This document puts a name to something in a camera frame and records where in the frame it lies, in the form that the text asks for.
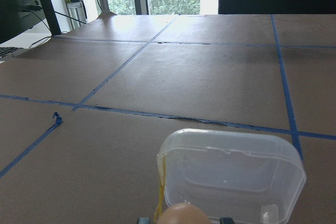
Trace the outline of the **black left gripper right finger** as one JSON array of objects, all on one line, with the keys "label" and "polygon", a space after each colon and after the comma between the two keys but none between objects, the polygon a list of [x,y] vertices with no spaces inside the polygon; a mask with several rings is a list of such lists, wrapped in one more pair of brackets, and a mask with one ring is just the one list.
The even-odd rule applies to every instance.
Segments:
[{"label": "black left gripper right finger", "polygon": [[220,224],[233,224],[233,219],[230,217],[221,217],[219,220]]}]

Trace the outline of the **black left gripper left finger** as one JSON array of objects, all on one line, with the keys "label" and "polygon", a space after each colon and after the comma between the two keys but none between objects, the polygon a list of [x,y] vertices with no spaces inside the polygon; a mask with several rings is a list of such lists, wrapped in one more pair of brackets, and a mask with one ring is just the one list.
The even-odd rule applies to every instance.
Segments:
[{"label": "black left gripper left finger", "polygon": [[149,217],[140,217],[137,220],[137,224],[150,224],[150,218]]}]

